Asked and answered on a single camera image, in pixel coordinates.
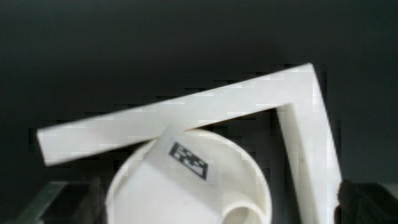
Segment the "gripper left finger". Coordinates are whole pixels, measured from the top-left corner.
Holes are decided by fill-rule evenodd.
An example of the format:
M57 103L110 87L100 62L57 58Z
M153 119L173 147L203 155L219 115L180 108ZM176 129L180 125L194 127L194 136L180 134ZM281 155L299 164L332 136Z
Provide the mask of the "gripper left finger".
M101 181L50 182L14 224L107 224Z

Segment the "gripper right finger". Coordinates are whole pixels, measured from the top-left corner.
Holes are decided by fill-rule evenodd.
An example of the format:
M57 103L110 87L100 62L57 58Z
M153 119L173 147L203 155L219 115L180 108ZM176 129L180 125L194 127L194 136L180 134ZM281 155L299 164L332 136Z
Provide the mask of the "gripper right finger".
M398 224L398 183L341 182L336 224Z

